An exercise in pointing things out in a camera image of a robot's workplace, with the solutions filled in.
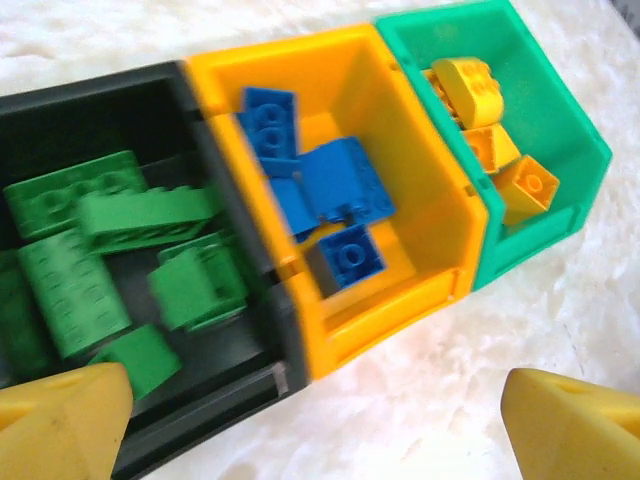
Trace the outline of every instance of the yellow lego brick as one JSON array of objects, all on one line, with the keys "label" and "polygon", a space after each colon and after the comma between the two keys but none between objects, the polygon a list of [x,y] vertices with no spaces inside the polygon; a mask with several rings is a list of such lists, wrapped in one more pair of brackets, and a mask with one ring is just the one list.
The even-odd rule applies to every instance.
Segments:
[{"label": "yellow lego brick", "polygon": [[132,408],[116,363],[1,390],[0,480],[110,478]]},{"label": "yellow lego brick", "polygon": [[443,58],[433,62],[432,68],[464,128],[500,121],[504,99],[489,65],[477,58]]},{"label": "yellow lego brick", "polygon": [[523,368],[501,411],[524,480],[640,478],[640,397]]},{"label": "yellow lego brick", "polygon": [[436,77],[434,71],[432,69],[428,69],[424,70],[422,73],[427,81],[431,84],[431,87],[436,92],[436,95],[438,95],[440,101],[444,104],[447,112],[449,112],[449,115],[451,115],[451,117],[457,124],[460,124],[460,117],[454,110],[453,105],[451,104],[451,100],[449,100],[449,97],[447,97],[447,94],[444,92],[444,89],[438,81],[438,77]]},{"label": "yellow lego brick", "polygon": [[549,210],[560,181],[529,155],[524,155],[493,177],[507,204],[503,223],[516,225]]},{"label": "yellow lego brick", "polygon": [[471,150],[487,173],[496,173],[505,165],[520,158],[520,151],[502,125],[464,130]]}]

